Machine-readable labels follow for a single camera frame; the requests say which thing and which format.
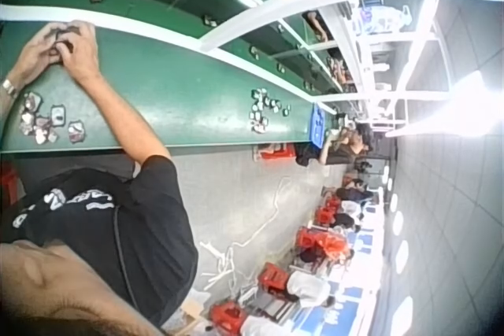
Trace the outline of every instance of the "hand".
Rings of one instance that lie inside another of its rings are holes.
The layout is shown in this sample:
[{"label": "hand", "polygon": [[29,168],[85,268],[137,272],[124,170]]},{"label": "hand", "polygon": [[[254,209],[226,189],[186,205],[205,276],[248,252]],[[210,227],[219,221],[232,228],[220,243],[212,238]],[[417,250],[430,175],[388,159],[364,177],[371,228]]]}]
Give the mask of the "hand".
[{"label": "hand", "polygon": [[48,65],[60,60],[58,55],[51,53],[51,48],[56,41],[56,31],[65,30],[66,24],[49,23],[42,28],[24,46],[13,69],[7,79],[19,90],[37,79]]},{"label": "hand", "polygon": [[[60,35],[56,41],[56,49],[70,76],[85,88],[90,83],[96,83],[95,79],[102,76],[98,66],[95,26],[83,21],[73,21],[69,26],[77,27],[80,35],[74,32]],[[72,45],[72,52],[63,42]]]}]

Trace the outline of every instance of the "gray floor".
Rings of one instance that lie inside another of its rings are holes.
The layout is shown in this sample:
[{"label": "gray floor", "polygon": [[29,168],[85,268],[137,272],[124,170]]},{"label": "gray floor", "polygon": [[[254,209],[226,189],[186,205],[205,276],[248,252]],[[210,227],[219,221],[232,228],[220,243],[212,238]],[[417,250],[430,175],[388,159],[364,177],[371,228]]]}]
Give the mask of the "gray floor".
[{"label": "gray floor", "polygon": [[[210,242],[225,252],[233,242],[249,239],[278,209],[274,220],[250,244],[234,247],[236,270],[253,277],[265,261],[278,259],[293,246],[295,232],[308,221],[320,200],[321,187],[340,184],[346,170],[344,165],[323,167],[316,161],[303,168],[294,159],[254,162],[249,146],[211,151],[174,152],[200,252],[196,290],[203,290],[208,283],[209,277],[202,273],[217,272],[217,259],[201,248],[200,242]],[[231,277],[209,290],[211,301],[230,294]],[[247,281],[237,275],[237,286]]]}]

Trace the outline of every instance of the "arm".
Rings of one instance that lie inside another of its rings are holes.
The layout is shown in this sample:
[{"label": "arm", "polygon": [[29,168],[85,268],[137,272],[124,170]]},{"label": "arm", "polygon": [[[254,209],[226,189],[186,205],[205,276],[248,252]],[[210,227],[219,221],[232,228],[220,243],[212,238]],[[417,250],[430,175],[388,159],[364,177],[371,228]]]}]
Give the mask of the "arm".
[{"label": "arm", "polygon": [[[0,142],[2,141],[3,128],[17,94],[37,79],[47,66],[60,59],[57,54],[51,54],[51,48],[56,41],[56,34],[51,32],[66,28],[65,24],[60,23],[49,23],[42,28],[23,47],[16,64],[7,74],[6,80],[2,82],[0,87]],[[5,87],[11,88],[12,94],[8,94]]]},{"label": "arm", "polygon": [[168,150],[149,124],[100,73],[94,25],[79,21],[74,21],[71,25],[79,28],[80,35],[65,33],[58,42],[70,42],[73,52],[70,53],[64,43],[57,43],[56,48],[70,76],[98,106],[126,154],[140,164],[154,155],[170,158]]}]

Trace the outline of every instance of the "black t-shirt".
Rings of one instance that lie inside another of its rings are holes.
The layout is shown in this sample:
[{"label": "black t-shirt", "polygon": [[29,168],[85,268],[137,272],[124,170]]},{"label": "black t-shirt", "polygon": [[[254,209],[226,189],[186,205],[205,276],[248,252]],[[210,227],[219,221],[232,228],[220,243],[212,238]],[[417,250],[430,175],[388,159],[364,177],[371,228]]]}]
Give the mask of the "black t-shirt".
[{"label": "black t-shirt", "polygon": [[44,182],[2,214],[0,236],[2,242],[27,239],[38,246],[64,242],[134,305],[120,247],[138,310],[158,326],[181,305],[198,264],[175,165],[158,156],[127,183],[92,169]]}]

